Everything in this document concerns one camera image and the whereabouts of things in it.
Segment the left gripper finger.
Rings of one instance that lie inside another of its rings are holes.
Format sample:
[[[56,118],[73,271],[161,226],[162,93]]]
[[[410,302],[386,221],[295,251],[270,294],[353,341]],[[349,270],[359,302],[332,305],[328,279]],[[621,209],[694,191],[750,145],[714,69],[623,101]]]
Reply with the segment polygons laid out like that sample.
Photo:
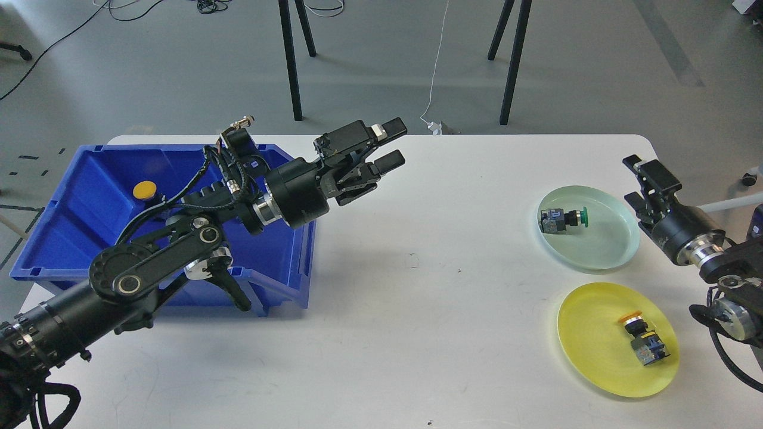
[[[370,131],[376,144],[387,144],[406,135],[408,128],[400,117],[396,117],[384,124],[371,125]]]
[[[390,173],[393,169],[401,167],[405,163],[405,158],[401,154],[400,150],[394,150],[390,154],[386,154],[383,157],[378,158],[376,162],[367,163],[368,171],[370,171],[373,177],[382,177],[387,173]]]

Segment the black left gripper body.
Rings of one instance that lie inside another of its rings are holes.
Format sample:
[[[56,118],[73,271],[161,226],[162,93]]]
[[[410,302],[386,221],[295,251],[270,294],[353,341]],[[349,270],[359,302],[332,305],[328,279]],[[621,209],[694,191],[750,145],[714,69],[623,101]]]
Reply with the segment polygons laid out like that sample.
[[[366,158],[382,144],[381,125],[356,120],[313,144],[318,155],[313,162],[299,157],[265,174],[264,225],[281,219],[297,229],[326,214],[329,199],[345,206],[378,187],[382,172]]]

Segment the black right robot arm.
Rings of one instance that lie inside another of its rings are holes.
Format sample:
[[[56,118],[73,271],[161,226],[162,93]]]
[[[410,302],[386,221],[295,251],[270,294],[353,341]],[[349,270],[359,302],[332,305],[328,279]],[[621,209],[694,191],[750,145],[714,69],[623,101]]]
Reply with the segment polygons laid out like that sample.
[[[724,365],[741,382],[761,391],[761,382],[740,369],[723,348],[725,336],[751,347],[761,361],[762,256],[761,206],[751,219],[747,237],[737,243],[700,207],[685,206],[676,193],[682,184],[659,160],[638,155],[622,161],[640,183],[640,192],[625,195],[638,227],[677,266],[694,265],[708,283],[705,304],[690,306],[690,314],[709,330]]]

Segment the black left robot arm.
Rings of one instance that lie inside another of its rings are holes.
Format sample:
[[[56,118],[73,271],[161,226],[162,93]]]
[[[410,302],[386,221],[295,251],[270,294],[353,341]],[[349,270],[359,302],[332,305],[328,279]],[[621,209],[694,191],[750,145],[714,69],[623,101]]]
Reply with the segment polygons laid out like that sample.
[[[367,126],[355,120],[314,140],[317,158],[295,158],[271,168],[247,128],[249,115],[232,122],[204,163],[171,198],[130,220],[116,242],[101,250],[88,279],[2,323],[2,427],[29,420],[33,428],[63,428],[81,396],[69,384],[47,381],[50,369],[110,331],[152,328],[154,313],[190,280],[218,286],[237,309],[250,299],[229,274],[232,256],[224,224],[238,218],[251,235],[283,220],[299,228],[326,214],[328,201],[345,206],[375,190],[405,162],[400,151],[368,162],[370,154],[408,133],[402,119]]]

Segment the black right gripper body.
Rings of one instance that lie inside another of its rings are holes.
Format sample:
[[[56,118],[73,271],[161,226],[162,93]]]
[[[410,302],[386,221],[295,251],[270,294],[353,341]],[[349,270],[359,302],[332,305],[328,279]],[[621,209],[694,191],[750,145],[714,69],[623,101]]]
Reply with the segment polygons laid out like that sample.
[[[703,266],[722,255],[725,233],[704,211],[678,201],[682,184],[660,161],[645,161],[635,176],[653,220],[638,225],[673,264]]]

